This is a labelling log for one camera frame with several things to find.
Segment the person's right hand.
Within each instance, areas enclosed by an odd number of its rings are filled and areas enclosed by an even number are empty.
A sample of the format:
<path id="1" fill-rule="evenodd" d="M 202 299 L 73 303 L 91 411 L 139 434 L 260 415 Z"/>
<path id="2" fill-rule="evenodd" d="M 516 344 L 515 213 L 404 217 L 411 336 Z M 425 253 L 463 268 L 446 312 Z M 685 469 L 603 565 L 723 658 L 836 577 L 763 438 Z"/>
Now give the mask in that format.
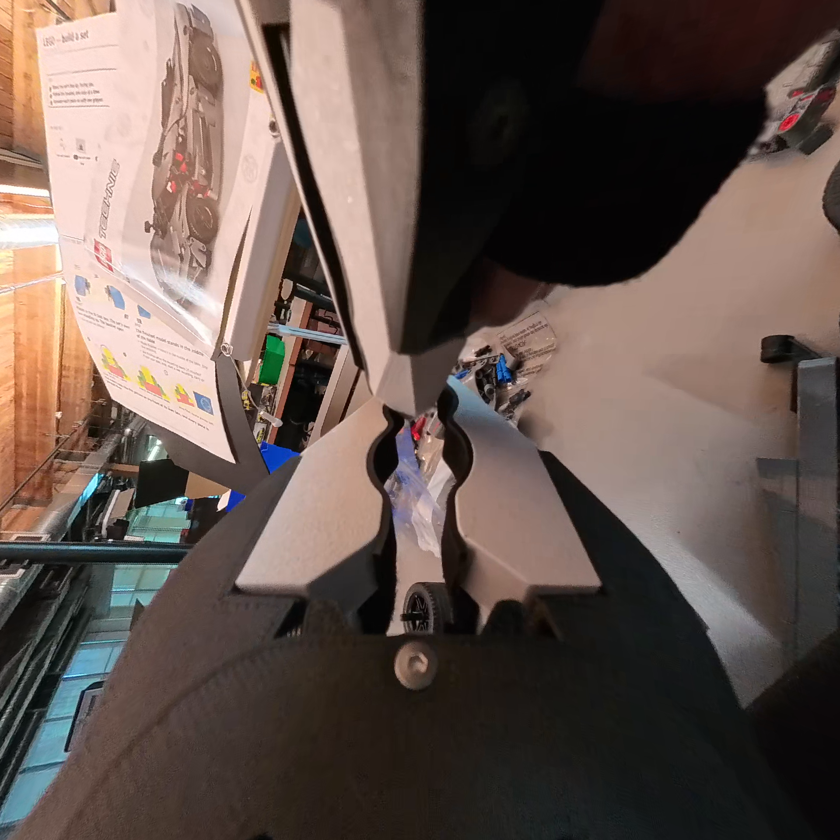
<path id="1" fill-rule="evenodd" d="M 494 328 L 509 323 L 540 298 L 546 287 L 490 259 L 480 259 L 470 275 L 469 326 Z"/>

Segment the black brick bracket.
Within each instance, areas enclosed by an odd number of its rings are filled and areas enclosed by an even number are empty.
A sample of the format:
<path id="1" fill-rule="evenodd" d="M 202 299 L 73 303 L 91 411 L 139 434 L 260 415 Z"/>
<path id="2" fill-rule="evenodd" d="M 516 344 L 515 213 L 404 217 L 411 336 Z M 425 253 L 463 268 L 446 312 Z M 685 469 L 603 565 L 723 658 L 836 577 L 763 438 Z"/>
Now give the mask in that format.
<path id="1" fill-rule="evenodd" d="M 761 339 L 759 359 L 763 364 L 793 364 L 819 360 L 823 354 L 789 334 L 772 334 Z"/>

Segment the small grey black brick assembly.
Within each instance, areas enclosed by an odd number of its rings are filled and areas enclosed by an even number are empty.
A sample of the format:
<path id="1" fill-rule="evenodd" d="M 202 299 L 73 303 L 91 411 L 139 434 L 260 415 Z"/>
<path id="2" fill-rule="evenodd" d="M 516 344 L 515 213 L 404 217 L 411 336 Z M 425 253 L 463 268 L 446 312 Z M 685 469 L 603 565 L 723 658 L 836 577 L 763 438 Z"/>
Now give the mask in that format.
<path id="1" fill-rule="evenodd" d="M 767 86 L 769 116 L 749 160 L 792 151 L 813 154 L 834 134 L 826 119 L 838 93 L 839 32 L 832 29 Z"/>

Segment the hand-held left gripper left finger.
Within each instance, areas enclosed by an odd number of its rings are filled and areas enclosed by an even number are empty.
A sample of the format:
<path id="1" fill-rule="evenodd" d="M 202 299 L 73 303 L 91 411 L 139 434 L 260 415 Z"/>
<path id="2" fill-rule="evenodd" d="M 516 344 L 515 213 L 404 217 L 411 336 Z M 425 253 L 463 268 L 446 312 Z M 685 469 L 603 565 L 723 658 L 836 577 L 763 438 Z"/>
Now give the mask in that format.
<path id="1" fill-rule="evenodd" d="M 299 458 L 236 587 L 248 595 L 331 602 L 367 634 L 396 607 L 396 533 L 385 490 L 404 418 L 372 397 Z"/>

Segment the white book stand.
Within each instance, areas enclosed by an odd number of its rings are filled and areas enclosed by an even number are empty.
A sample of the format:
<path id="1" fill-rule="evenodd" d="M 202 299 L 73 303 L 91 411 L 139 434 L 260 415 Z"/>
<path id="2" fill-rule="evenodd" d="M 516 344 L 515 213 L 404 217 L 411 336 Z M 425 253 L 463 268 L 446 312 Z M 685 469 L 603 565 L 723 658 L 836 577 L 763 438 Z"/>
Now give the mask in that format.
<path id="1" fill-rule="evenodd" d="M 259 367 L 259 352 L 268 333 L 289 344 L 275 401 L 263 414 L 268 424 L 283 413 L 301 346 L 315 350 L 346 343 L 330 301 L 299 271 L 285 272 L 301 199 L 278 135 L 269 137 L 269 152 L 256 181 L 256 194 L 236 263 L 230 302 L 213 360 L 234 360 L 246 390 Z"/>

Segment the long grey flat panel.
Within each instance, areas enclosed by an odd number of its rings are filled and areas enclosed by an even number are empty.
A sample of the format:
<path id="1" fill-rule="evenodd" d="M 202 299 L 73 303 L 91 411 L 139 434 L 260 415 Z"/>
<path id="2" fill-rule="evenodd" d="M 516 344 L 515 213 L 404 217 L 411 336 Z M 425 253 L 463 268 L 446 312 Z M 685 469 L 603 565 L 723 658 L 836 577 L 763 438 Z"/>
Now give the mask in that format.
<path id="1" fill-rule="evenodd" d="M 838 629 L 838 358 L 798 363 L 796 451 L 758 458 L 782 581 L 783 668 Z"/>

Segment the black metal pole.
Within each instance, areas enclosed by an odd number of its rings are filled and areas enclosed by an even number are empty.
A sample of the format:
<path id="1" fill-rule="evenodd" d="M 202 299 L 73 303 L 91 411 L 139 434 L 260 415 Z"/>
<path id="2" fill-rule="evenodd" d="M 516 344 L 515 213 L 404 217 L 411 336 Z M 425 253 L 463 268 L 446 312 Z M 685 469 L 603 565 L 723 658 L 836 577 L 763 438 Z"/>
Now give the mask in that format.
<path id="1" fill-rule="evenodd" d="M 25 564 L 177 565 L 193 546 L 168 542 L 1 542 L 2 568 Z"/>

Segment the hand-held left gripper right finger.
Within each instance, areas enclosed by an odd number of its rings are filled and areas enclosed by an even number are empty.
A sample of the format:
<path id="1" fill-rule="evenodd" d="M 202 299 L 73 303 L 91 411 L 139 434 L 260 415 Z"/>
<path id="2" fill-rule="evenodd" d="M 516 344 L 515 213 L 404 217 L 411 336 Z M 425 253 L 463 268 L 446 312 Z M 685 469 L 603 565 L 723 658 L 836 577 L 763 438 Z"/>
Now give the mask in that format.
<path id="1" fill-rule="evenodd" d="M 448 380 L 437 414 L 455 480 L 441 542 L 449 628 L 474 632 L 501 602 L 599 592 L 601 578 L 535 444 L 457 380 Z"/>

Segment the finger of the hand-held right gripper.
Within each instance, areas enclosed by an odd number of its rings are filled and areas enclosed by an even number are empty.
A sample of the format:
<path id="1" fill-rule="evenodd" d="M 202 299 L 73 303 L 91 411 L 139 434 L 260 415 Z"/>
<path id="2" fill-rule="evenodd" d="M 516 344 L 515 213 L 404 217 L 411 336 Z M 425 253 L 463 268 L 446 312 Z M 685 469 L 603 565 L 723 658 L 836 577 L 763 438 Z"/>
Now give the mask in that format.
<path id="1" fill-rule="evenodd" d="M 475 320 L 486 2 L 288 2 L 282 111 L 353 357 L 405 417 Z"/>
<path id="2" fill-rule="evenodd" d="M 361 342 L 356 333 L 348 286 L 340 251 L 315 178 L 300 114 L 291 84 L 291 3 L 286 1 L 239 1 L 239 15 L 262 75 L 269 104 L 277 121 L 280 137 L 301 206 L 308 220 L 321 267 L 328 282 L 332 302 L 339 315 L 353 361 L 366 369 Z"/>

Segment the green cover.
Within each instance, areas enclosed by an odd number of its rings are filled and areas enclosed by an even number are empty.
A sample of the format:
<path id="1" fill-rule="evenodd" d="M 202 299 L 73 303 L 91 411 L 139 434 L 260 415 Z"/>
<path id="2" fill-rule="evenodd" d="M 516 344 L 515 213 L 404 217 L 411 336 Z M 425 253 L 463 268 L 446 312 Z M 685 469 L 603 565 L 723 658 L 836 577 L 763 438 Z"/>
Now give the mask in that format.
<path id="1" fill-rule="evenodd" d="M 274 333 L 266 335 L 264 351 L 259 363 L 256 382 L 263 386 L 277 385 L 286 359 L 286 345 L 281 336 Z"/>

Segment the clear bag with warning print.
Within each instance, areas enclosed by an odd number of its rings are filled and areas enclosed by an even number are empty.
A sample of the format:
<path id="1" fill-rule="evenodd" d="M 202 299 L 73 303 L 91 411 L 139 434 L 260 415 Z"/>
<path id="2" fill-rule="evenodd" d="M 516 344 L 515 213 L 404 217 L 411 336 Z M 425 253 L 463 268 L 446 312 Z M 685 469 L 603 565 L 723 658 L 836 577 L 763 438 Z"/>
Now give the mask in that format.
<path id="1" fill-rule="evenodd" d="M 534 383 L 556 349 L 554 330 L 536 311 L 503 328 L 485 328 L 472 335 L 453 376 L 517 427 Z"/>

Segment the printed instruction sheet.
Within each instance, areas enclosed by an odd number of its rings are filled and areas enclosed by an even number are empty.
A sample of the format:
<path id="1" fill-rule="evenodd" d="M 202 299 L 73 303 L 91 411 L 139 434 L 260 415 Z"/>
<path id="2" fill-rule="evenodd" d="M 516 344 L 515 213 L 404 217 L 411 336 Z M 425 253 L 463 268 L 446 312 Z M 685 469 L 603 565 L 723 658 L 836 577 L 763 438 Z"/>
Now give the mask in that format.
<path id="1" fill-rule="evenodd" d="M 36 33 L 51 201 L 70 305 L 108 394 L 158 428 L 184 467 L 210 475 L 235 464 L 220 413 L 216 366 L 110 269 L 94 248 L 89 212 L 119 76 L 115 13 Z"/>

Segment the small black toy tyre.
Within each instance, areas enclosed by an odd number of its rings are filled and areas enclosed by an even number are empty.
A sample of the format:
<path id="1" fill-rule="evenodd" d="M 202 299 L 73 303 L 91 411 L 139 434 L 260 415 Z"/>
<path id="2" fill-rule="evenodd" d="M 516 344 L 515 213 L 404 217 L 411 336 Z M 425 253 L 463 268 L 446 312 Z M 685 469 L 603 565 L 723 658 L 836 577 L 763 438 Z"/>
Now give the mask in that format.
<path id="1" fill-rule="evenodd" d="M 446 584 L 431 581 L 412 584 L 405 594 L 400 620 L 405 634 L 448 633 L 454 612 Z"/>

